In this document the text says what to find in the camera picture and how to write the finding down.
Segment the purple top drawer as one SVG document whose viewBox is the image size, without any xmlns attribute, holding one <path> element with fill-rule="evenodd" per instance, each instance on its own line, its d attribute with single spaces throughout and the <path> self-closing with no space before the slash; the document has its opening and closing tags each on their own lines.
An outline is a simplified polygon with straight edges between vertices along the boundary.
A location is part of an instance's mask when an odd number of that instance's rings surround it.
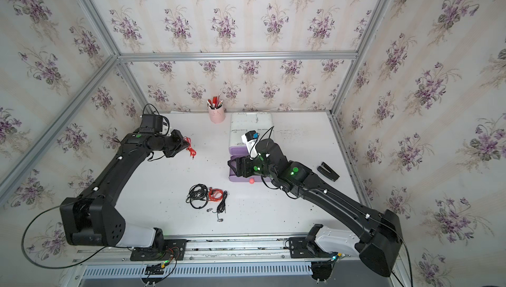
<svg viewBox="0 0 506 287">
<path fill-rule="evenodd" d="M 229 154 L 231 156 L 239 156 L 239 157 L 248 156 L 249 150 L 246 145 L 239 145 L 239 146 L 236 145 L 229 147 Z"/>
</svg>

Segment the red wired earphones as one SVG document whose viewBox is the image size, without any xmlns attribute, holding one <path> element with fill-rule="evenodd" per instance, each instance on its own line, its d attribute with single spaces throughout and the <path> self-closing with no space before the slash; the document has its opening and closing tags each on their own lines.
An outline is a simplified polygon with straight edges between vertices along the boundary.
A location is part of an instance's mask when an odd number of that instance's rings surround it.
<svg viewBox="0 0 506 287">
<path fill-rule="evenodd" d="M 208 200 L 211 202 L 220 202 L 224 197 L 224 191 L 222 189 L 209 188 Z"/>
<path fill-rule="evenodd" d="M 197 155 L 196 150 L 192 146 L 192 140 L 189 137 L 184 137 L 184 141 L 187 143 L 187 151 L 190 153 L 192 159 Z"/>
</svg>

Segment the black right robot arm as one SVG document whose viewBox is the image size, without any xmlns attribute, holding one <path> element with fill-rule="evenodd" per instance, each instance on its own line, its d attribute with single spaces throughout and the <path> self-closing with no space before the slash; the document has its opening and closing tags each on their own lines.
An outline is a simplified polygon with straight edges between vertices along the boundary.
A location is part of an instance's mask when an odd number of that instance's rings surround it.
<svg viewBox="0 0 506 287">
<path fill-rule="evenodd" d="M 253 156 L 228 160 L 234 176 L 269 178 L 274 190 L 323 209 L 354 234 L 349 247 L 366 267 L 383 277 L 395 275 L 399 253 L 407 247 L 396 213 L 389 209 L 379 212 L 332 188 L 304 164 L 288 160 L 272 139 L 259 141 L 254 149 Z"/>
</svg>

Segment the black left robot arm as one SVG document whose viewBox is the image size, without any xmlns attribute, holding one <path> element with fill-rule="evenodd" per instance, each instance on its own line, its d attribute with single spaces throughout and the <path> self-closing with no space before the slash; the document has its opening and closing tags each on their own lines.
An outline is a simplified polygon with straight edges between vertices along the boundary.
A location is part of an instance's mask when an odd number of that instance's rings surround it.
<svg viewBox="0 0 506 287">
<path fill-rule="evenodd" d="M 167 253 L 167 243 L 160 228 L 146 228 L 127 222 L 116 209 L 120 194 L 145 161 L 155 160 L 161 152 L 166 159 L 191 148 L 191 140 L 179 130 L 171 129 L 170 121 L 159 112 L 143 113 L 139 128 L 120 141 L 117 152 L 102 173 L 77 197 L 67 197 L 60 205 L 61 222 L 44 237 L 28 246 L 26 235 L 21 239 L 22 254 L 31 264 L 59 255 L 65 245 L 131 248 L 151 253 L 161 259 Z"/>
</svg>

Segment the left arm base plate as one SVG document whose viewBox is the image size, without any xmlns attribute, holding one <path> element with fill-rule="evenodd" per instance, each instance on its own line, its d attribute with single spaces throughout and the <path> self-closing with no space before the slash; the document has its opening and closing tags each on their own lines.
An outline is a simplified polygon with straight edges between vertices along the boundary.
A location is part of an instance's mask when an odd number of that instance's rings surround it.
<svg viewBox="0 0 506 287">
<path fill-rule="evenodd" d="M 187 240 L 165 240 L 161 247 L 134 247 L 130 254 L 130 261 L 182 261 L 187 247 Z"/>
</svg>

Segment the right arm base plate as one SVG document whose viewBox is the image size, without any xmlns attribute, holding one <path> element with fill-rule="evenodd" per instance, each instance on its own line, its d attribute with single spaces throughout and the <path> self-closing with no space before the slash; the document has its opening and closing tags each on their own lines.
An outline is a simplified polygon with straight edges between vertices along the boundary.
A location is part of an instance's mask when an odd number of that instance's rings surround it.
<svg viewBox="0 0 506 287">
<path fill-rule="evenodd" d="M 305 237 L 290 237 L 285 241 L 285 249 L 289 250 L 291 259 L 331 259 L 336 260 L 342 256 L 337 252 L 325 252 L 315 243 L 308 242 Z"/>
</svg>

